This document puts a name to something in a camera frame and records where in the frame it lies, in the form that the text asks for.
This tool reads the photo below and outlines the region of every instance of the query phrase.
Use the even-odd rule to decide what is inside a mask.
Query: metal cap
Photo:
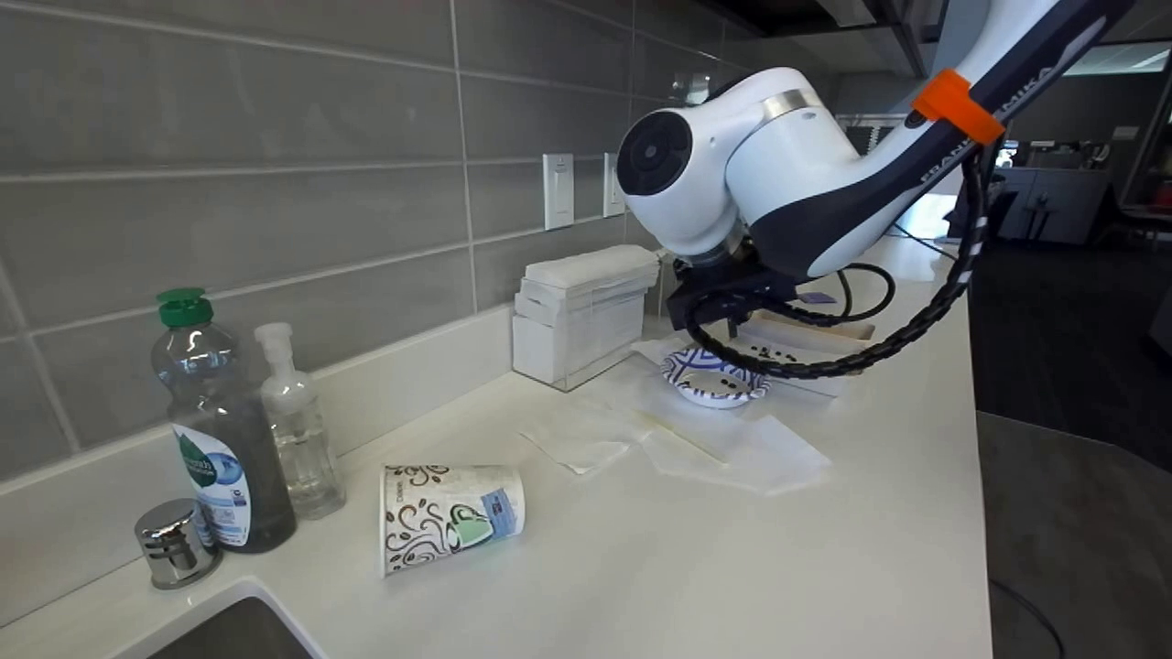
[[[134,525],[134,538],[147,553],[149,584],[160,590],[209,576],[220,562],[195,497],[147,508]]]

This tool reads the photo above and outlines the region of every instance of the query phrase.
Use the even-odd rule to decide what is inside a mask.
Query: plastic cup
[[[524,529],[517,470],[497,466],[386,466],[386,576],[420,566]]]

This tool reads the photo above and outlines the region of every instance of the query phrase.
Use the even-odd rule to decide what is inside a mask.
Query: sink
[[[238,585],[195,604],[187,614],[165,621],[149,636],[116,651],[122,659],[314,659],[318,645],[297,620],[255,584]]]

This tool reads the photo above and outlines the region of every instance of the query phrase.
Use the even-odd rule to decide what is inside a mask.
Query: backsplash
[[[0,480],[160,421],[156,289],[292,322],[318,369],[648,243],[600,154],[673,73],[730,76],[725,32],[678,0],[0,0]],[[542,231],[542,154],[576,228]]]

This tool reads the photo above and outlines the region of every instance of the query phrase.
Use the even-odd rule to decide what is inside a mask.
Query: dish soap bottle
[[[149,366],[173,393],[167,416],[214,538],[238,553],[281,547],[297,515],[263,409],[238,385],[235,341],[214,327],[203,289],[160,292],[156,320],[167,335]]]
[[[270,366],[261,403],[278,443],[286,488],[297,515],[314,520],[343,504],[343,477],[325,436],[314,388],[292,366],[292,329],[286,322],[255,327],[255,341]]]

